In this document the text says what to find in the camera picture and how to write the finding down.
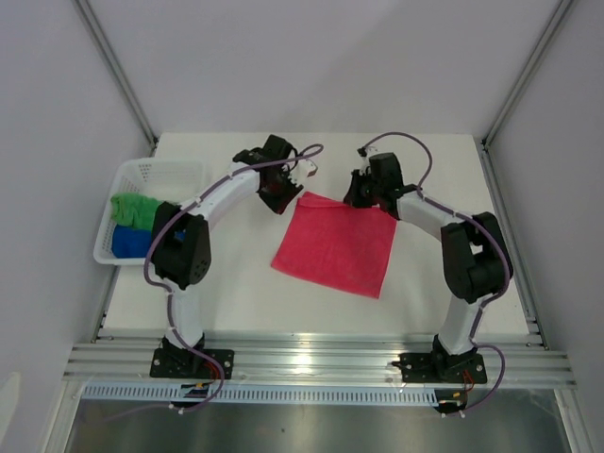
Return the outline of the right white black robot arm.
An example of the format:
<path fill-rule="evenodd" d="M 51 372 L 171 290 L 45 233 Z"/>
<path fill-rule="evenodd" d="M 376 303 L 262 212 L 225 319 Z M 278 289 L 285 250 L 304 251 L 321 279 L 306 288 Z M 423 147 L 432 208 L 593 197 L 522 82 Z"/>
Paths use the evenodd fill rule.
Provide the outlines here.
<path fill-rule="evenodd" d="M 397 221 L 420 228 L 441 244 L 445 283 L 451 293 L 445 321 L 435 335 L 429 366 L 440 381 L 471 369 L 474 342 L 486 305 L 507 291 L 513 269 L 496 217 L 469 216 L 403 182 L 398 158 L 365 146 L 344 197 L 356 209 L 378 207 Z"/>

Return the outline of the green microfiber towel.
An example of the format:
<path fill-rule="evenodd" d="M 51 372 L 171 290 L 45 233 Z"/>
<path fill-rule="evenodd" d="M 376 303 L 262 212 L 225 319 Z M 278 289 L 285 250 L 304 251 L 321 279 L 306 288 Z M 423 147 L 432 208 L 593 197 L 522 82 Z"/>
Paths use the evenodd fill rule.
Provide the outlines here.
<path fill-rule="evenodd" d="M 162 202 L 139 193 L 116 193 L 110 200 L 110 218 L 121 227 L 151 231 Z"/>

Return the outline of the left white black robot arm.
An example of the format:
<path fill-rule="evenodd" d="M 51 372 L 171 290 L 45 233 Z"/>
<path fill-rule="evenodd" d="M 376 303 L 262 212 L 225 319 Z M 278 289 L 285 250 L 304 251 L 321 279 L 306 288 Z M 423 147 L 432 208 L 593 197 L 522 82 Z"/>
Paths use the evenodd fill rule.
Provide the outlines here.
<path fill-rule="evenodd" d="M 315 170 L 287 140 L 271 135 L 263 146 L 237 153 L 226 174 L 191 200 L 159 205 L 143 276 L 167 293 L 168 327 L 154 352 L 151 377 L 213 379 L 226 373 L 230 356 L 206 351 L 202 323 L 198 285 L 211 266 L 210 233 L 253 194 L 283 213 Z"/>

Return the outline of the blue microfiber towel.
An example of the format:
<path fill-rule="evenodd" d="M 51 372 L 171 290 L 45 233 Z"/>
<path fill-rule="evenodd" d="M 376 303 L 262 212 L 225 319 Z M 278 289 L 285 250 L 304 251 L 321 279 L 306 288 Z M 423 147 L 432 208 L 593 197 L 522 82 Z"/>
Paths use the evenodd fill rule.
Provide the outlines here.
<path fill-rule="evenodd" d="M 118 259 L 145 258 L 152 242 L 151 232 L 129 226 L 116 226 L 112 233 L 111 252 Z"/>

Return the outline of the pink microfiber towel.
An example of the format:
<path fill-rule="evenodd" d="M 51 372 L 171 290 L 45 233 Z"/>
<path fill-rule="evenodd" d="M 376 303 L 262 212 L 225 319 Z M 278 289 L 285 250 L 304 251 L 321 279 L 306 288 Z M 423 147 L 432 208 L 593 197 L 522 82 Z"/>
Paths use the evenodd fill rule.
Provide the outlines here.
<path fill-rule="evenodd" d="M 396 220 L 378 208 L 355 209 L 306 192 L 271 267 L 345 293 L 378 299 L 389 266 Z"/>

